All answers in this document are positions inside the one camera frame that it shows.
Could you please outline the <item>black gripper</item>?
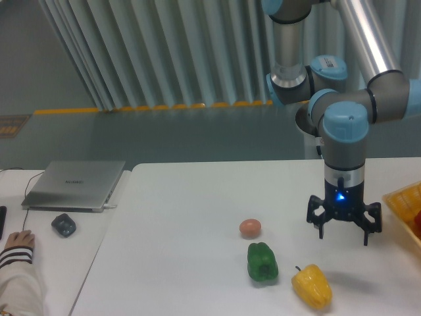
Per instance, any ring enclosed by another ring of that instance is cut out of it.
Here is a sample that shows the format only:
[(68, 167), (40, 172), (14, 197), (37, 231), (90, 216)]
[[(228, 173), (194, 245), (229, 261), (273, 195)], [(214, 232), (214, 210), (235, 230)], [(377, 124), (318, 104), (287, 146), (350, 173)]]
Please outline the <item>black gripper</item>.
[(352, 187), (339, 187), (324, 181), (325, 198), (311, 195), (307, 205), (306, 221), (324, 237), (324, 224), (331, 219), (354, 222), (364, 231), (363, 245), (368, 245), (369, 234), (382, 232), (382, 205), (364, 204), (364, 181)]

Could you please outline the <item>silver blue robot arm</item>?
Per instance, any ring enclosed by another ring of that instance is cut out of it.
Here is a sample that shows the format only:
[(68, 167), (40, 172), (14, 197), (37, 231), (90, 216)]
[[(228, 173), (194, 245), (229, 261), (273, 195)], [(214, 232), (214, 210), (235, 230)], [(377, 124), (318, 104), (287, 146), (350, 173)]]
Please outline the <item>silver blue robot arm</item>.
[(263, 1), (274, 25), (275, 63), (266, 77), (275, 105), (307, 101), (306, 120), (324, 144), (324, 198), (311, 196), (307, 222), (322, 232), (332, 219), (365, 234), (382, 231), (382, 207), (364, 202), (369, 126), (420, 114), (420, 81), (406, 79), (371, 1), (332, 1), (355, 49), (366, 87), (345, 92), (347, 66), (320, 55), (303, 64), (303, 24), (314, 1)]

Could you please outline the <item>striped beige sleeve forearm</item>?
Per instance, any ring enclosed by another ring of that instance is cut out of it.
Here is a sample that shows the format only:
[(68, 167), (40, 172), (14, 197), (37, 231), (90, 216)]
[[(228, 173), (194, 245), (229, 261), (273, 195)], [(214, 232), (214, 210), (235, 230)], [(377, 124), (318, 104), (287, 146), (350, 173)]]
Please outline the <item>striped beige sleeve forearm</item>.
[(41, 283), (32, 264), (33, 249), (13, 246), (1, 252), (1, 314), (43, 315)]

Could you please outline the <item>person's hand on mouse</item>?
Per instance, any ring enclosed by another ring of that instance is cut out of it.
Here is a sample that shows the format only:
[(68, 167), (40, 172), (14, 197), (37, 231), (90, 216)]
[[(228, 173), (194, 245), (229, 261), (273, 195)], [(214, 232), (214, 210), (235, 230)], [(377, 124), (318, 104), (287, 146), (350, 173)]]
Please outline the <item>person's hand on mouse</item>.
[(11, 248), (30, 248), (35, 247), (35, 235), (31, 230), (23, 230), (21, 232), (13, 232), (7, 238), (5, 249)]

